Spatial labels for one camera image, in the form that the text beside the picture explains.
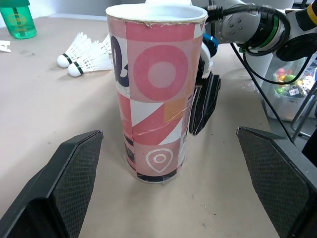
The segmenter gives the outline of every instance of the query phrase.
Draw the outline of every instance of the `beige table surface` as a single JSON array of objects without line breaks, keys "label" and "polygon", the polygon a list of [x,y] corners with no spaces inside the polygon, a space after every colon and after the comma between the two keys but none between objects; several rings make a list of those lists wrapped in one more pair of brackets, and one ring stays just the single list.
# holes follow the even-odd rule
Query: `beige table surface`
[{"label": "beige table surface", "polygon": [[251,184],[237,126],[269,130],[261,99],[229,45],[214,57],[222,87],[205,129],[188,136],[188,160],[171,182],[134,179],[123,162],[113,71],[67,75],[56,58],[78,32],[107,35],[104,21],[38,18],[38,35],[0,53],[0,217],[63,141],[104,131],[81,238],[277,238]]}]

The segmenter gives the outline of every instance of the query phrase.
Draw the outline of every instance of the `white shuttlecock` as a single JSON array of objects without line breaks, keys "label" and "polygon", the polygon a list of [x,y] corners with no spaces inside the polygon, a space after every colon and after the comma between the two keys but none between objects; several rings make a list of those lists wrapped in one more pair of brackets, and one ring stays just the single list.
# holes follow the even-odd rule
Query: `white shuttlecock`
[{"label": "white shuttlecock", "polygon": [[102,48],[106,49],[108,54],[111,54],[111,43],[110,43],[110,35],[108,34],[104,41],[101,42]]},{"label": "white shuttlecock", "polygon": [[67,68],[71,63],[77,61],[91,45],[91,39],[79,33],[68,50],[57,58],[57,64],[62,68]]},{"label": "white shuttlecock", "polygon": [[109,54],[103,48],[102,43],[96,41],[81,58],[68,67],[68,73],[73,77],[78,77],[86,72],[110,69],[113,69],[113,64]]}]

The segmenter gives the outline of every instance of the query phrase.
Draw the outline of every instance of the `cable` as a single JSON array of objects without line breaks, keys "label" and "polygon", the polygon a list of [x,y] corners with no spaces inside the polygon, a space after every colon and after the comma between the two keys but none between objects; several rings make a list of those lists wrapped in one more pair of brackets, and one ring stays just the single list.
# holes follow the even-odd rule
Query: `cable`
[{"label": "cable", "polygon": [[251,68],[251,66],[249,65],[248,61],[247,61],[247,58],[246,58],[246,54],[243,53],[243,61],[245,63],[245,65],[249,68],[249,70],[258,78],[262,79],[263,81],[265,82],[268,82],[268,83],[272,83],[272,84],[277,84],[277,85],[287,85],[287,84],[291,84],[291,83],[294,83],[301,75],[302,73],[304,72],[304,70],[306,69],[306,66],[308,65],[309,61],[311,60],[312,56],[310,57],[307,57],[307,59],[305,60],[305,63],[303,64],[301,70],[299,71],[299,73],[296,75],[296,77],[294,79],[292,79],[291,81],[288,81],[288,82],[275,82],[275,81],[271,81],[271,80],[268,80],[266,78],[263,78],[262,76],[260,76],[258,73],[256,73],[254,71],[254,69]]},{"label": "cable", "polygon": [[244,5],[244,6],[237,6],[237,7],[223,10],[222,7],[215,7],[211,5],[208,7],[204,7],[204,9],[208,11],[209,21],[219,20],[219,19],[222,19],[224,16],[228,16],[238,12],[254,12],[254,11],[266,12],[268,14],[278,17],[278,19],[284,25],[284,33],[282,34],[282,38],[279,40],[279,42],[275,46],[273,46],[269,50],[258,51],[257,53],[250,52],[252,56],[264,56],[281,48],[288,41],[289,34],[291,32],[291,25],[286,15],[284,15],[282,12],[278,11],[275,8],[269,8],[266,6],[256,6],[256,5]]},{"label": "cable", "polygon": [[281,118],[279,117],[279,115],[277,114],[276,110],[274,109],[274,107],[272,106],[271,102],[269,101],[269,99],[266,97],[265,93],[263,92],[263,90],[261,89],[261,87],[259,86],[258,82],[256,81],[256,79],[254,78],[252,72],[249,70],[249,68],[247,67],[247,65],[245,64],[245,62],[243,61],[243,59],[241,58],[240,54],[238,53],[236,47],[233,45],[233,43],[230,44],[233,51],[235,52],[235,54],[237,55],[239,61],[241,62],[241,64],[244,66],[244,68],[246,69],[246,71],[248,72],[248,74],[250,75],[252,81],[254,82],[254,84],[256,85],[256,87],[258,88],[259,92],[261,93],[262,97],[264,98],[264,100],[266,101],[266,103],[268,104],[268,106],[271,108],[272,112],[274,113],[274,115],[276,116],[278,122],[281,124],[281,126],[283,127],[287,137],[289,138],[289,140],[295,145],[291,135],[288,133],[286,127],[284,126]]}]

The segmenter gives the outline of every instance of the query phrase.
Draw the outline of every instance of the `cup rim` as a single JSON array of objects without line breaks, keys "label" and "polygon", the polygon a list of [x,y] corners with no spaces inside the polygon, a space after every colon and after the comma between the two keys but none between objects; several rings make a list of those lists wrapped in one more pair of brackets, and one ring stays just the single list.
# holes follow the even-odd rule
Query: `cup rim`
[{"label": "cup rim", "polygon": [[[180,17],[166,16],[168,9],[171,11],[173,8],[173,14]],[[166,19],[158,18],[162,12],[162,17],[166,16]],[[171,23],[171,24],[186,24],[186,23],[199,23],[207,19],[208,13],[201,7],[176,3],[140,3],[140,4],[121,4],[110,6],[106,9],[107,17],[113,17],[123,21],[134,21],[142,23]]]}]

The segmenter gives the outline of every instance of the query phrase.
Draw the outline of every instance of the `pink paper cup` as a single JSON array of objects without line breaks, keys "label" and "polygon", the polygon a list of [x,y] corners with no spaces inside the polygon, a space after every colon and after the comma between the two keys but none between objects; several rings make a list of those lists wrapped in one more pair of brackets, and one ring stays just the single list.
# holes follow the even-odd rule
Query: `pink paper cup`
[{"label": "pink paper cup", "polygon": [[123,4],[106,13],[129,170],[166,181],[185,160],[208,14],[180,4]]}]

